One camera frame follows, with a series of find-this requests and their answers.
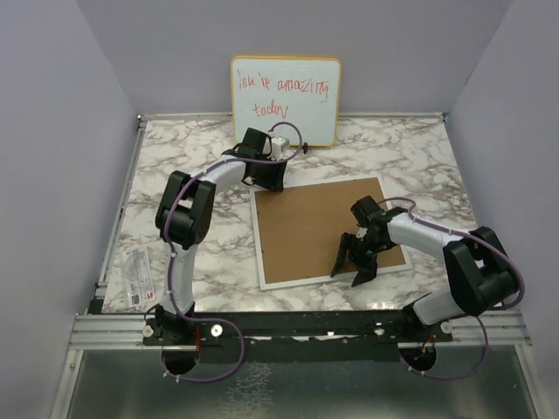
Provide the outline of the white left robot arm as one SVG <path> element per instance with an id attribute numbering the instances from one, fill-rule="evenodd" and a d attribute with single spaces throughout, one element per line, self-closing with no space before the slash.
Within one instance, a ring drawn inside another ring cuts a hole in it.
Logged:
<path id="1" fill-rule="evenodd" d="M 187 174 L 176 170 L 169 175 L 155 215 L 155 227 L 169 247 L 169 264 L 160 305 L 173 313 L 162 325 L 170 342 L 180 345 L 192 336 L 189 317 L 194 307 L 193 272 L 197 248 L 205 239 L 215 197 L 241 182 L 272 191 L 284 188 L 288 158 L 282 158 L 289 140 L 273 137 L 255 128 L 245 131 L 243 140 L 212 164 Z"/>

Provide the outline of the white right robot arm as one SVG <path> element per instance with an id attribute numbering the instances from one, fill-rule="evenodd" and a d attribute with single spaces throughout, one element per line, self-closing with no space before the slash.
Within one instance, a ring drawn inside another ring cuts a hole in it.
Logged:
<path id="1" fill-rule="evenodd" d="M 408 204 L 383 209 L 371 196 L 355 202 L 350 211 L 359 230 L 342 234 L 331 274 L 336 276 L 350 262 L 357 269 L 352 284 L 367 283 L 377 276 L 379 255 L 398 245 L 443 262 L 446 286 L 402 310 L 401 330 L 412 341 L 424 339 L 440 321 L 477 317 L 521 302 L 523 276 L 492 229 L 460 230 L 428 222 L 414 215 L 413 200 Z"/>

